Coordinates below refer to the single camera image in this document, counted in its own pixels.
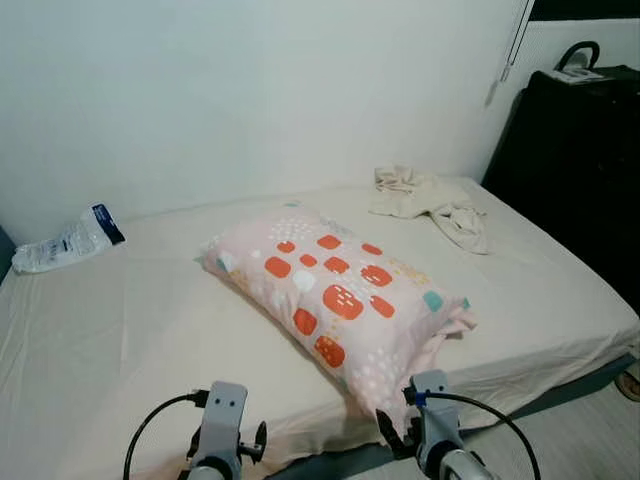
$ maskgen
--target mattress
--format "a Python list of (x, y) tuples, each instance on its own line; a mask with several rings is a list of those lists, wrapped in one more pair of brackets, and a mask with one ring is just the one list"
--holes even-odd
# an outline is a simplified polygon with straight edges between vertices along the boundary
[[(340, 188), (137, 219), (121, 224), (127, 242), (99, 257), (10, 272), (0, 287), (0, 478), (121, 478), (144, 416), (214, 380), (247, 386), (243, 435), (269, 426), (265, 459), (246, 465), (246, 478), (378, 441), (375, 423), (275, 322), (197, 262), (226, 225), (286, 200), (470, 299), (478, 327), (430, 345), (458, 393), (511, 412), (637, 343), (637, 315), (602, 279), (473, 181), (456, 181), (486, 212), (490, 255), (464, 252), (428, 218), (368, 214), (368, 189)], [(201, 415), (184, 404), (158, 416), (138, 443), (135, 478), (176, 478)], [(461, 411), (462, 427), (493, 421)]]

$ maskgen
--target pink pillowcase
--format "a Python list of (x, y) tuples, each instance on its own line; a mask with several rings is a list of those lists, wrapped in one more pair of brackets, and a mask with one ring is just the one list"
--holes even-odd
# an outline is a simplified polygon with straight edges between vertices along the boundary
[(228, 229), (204, 266), (263, 306), (371, 415), (399, 411), (430, 338), (474, 325), (466, 298), (302, 206)]

